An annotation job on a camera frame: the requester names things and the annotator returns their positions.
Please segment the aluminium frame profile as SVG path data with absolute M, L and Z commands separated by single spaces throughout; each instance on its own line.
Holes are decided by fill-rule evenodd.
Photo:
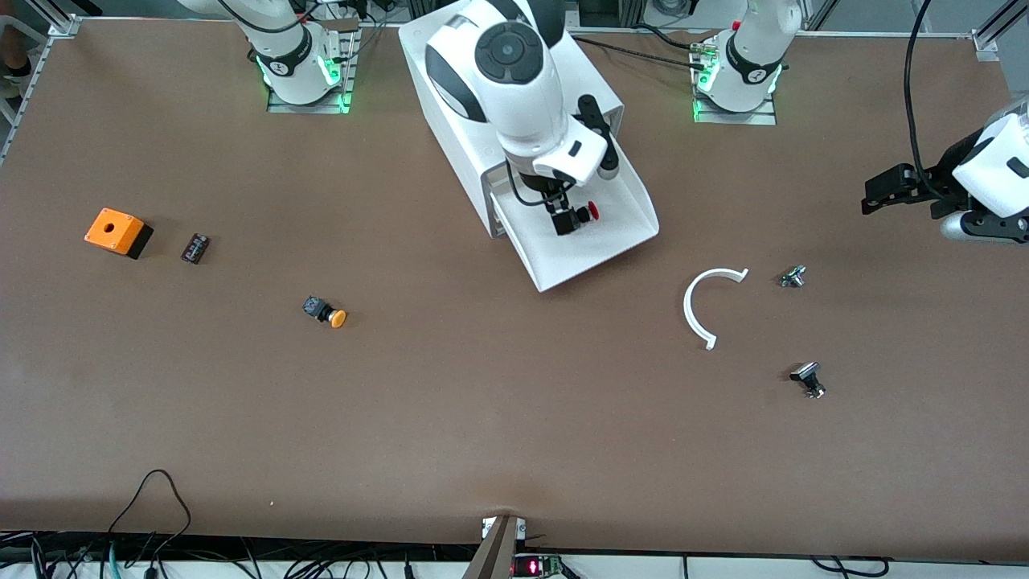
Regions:
M 1004 0 L 989 19 L 973 29 L 978 62 L 999 61 L 997 41 L 1029 16 L 1029 0 Z
M 66 10 L 59 0 L 23 0 L 23 3 L 47 25 L 48 34 L 74 35 L 80 25 L 80 16 L 74 10 Z

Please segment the red cap push button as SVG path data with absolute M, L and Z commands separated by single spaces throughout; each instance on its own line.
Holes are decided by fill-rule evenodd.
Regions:
M 555 229 L 555 234 L 558 236 L 558 219 L 578 219 L 581 221 L 582 225 L 591 223 L 591 221 L 596 221 L 600 217 L 598 208 L 596 204 L 592 201 L 587 202 L 584 207 L 576 208 L 574 212 L 563 212 L 558 214 L 551 214 L 552 227 Z

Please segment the small device red display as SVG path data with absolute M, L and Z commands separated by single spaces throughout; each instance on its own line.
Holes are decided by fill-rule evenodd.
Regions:
M 559 556 L 518 554 L 510 566 L 511 579 L 548 579 L 562 576 L 564 564 Z

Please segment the white curved plastic arc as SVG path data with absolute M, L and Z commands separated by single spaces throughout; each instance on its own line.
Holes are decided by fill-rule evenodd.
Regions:
M 708 269 L 695 276 L 694 279 L 691 279 L 690 285 L 687 289 L 685 289 L 683 294 L 683 317 L 691 329 L 691 334 L 704 342 L 706 351 L 713 351 L 718 341 L 718 337 L 710 333 L 709 330 L 707 330 L 706 327 L 703 326 L 697 319 L 697 315 L 695 315 L 694 307 L 691 306 L 691 297 L 694 297 L 695 290 L 697 289 L 699 283 L 707 279 L 723 278 L 732 280 L 735 283 L 741 283 L 748 275 L 749 269 L 746 268 L 740 270 L 728 268 Z

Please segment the black silver switch part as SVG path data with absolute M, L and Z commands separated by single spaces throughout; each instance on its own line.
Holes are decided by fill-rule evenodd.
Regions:
M 791 381 L 804 385 L 806 395 L 810 399 L 819 399 L 826 393 L 826 386 L 821 384 L 817 376 L 820 367 L 820 363 L 817 362 L 805 363 L 789 374 Z

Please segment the person foot with sneaker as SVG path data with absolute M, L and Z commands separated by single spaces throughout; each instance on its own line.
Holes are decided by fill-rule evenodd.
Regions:
M 4 27 L 0 35 L 0 61 L 6 69 L 4 80 L 8 92 L 22 96 L 32 74 L 32 61 L 25 43 L 26 37 L 16 28 Z

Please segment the white grey drawer cabinet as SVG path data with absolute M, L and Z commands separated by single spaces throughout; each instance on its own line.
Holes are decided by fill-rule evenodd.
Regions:
M 453 0 L 398 36 L 426 121 L 486 231 L 498 236 L 489 183 L 504 162 L 497 131 L 532 137 L 581 101 L 601 110 L 595 95 L 567 99 L 563 88 L 559 63 L 581 57 L 564 0 Z

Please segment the orange cap push button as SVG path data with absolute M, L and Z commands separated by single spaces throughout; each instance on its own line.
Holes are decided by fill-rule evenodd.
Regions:
M 344 325 L 348 316 L 345 310 L 333 307 L 324 299 L 316 296 L 309 296 L 301 307 L 304 307 L 306 315 L 315 318 L 319 322 L 329 323 L 331 327 L 341 327 Z

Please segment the orange black button enclosure box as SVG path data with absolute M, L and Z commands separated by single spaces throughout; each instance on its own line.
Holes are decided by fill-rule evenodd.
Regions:
M 88 227 L 84 241 L 106 252 L 139 260 L 153 234 L 154 228 L 139 217 L 106 207 Z

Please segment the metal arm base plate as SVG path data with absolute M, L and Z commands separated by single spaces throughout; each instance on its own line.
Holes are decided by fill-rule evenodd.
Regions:
M 306 60 L 315 70 L 312 76 L 309 69 L 293 77 L 286 87 L 286 94 L 294 96 L 313 96 L 318 98 L 297 104 L 286 99 L 273 88 L 273 82 L 267 77 L 267 69 L 262 69 L 262 80 L 268 85 L 267 110 L 269 113 L 292 114 L 347 114 L 350 111 L 352 94 L 355 88 L 355 77 L 358 67 L 358 52 L 363 47 L 363 31 L 340 31 L 332 29 L 334 22 L 319 26 L 317 23 L 307 23 L 306 30 L 311 31 L 314 41 L 311 55 Z
M 777 123 L 774 92 L 783 73 L 781 64 L 742 76 L 713 45 L 690 55 L 690 63 L 699 65 L 699 70 L 691 71 L 691 120 L 733 125 Z

